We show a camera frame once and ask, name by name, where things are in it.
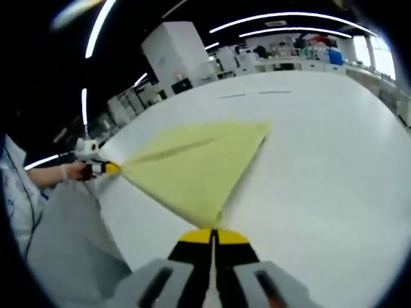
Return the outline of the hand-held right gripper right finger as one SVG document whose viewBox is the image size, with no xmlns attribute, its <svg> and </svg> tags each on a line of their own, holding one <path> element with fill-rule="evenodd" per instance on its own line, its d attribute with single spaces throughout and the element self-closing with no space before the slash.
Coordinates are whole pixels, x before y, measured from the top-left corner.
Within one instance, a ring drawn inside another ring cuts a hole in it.
<svg viewBox="0 0 411 308">
<path fill-rule="evenodd" d="M 261 261 L 239 232 L 215 234 L 216 288 L 223 307 L 316 307 L 308 288 L 272 261 Z"/>
</svg>

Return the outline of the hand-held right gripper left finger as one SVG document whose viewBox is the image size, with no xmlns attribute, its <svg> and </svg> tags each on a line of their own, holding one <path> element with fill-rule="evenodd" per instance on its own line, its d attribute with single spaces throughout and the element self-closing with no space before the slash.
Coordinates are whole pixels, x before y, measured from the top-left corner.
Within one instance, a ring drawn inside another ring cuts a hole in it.
<svg viewBox="0 0 411 308">
<path fill-rule="evenodd" d="M 209 289 L 213 232 L 186 232 L 165 259 L 156 258 L 123 279 L 109 307 L 201 307 Z"/>
</svg>

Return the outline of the person's left hand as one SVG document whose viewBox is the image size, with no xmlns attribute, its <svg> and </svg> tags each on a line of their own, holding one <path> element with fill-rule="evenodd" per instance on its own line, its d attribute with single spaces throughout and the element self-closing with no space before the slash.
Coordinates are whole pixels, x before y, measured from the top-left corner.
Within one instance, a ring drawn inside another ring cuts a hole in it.
<svg viewBox="0 0 411 308">
<path fill-rule="evenodd" d="M 64 180 L 87 181 L 92 178 L 91 168 L 84 162 L 74 161 L 60 165 Z"/>
</svg>

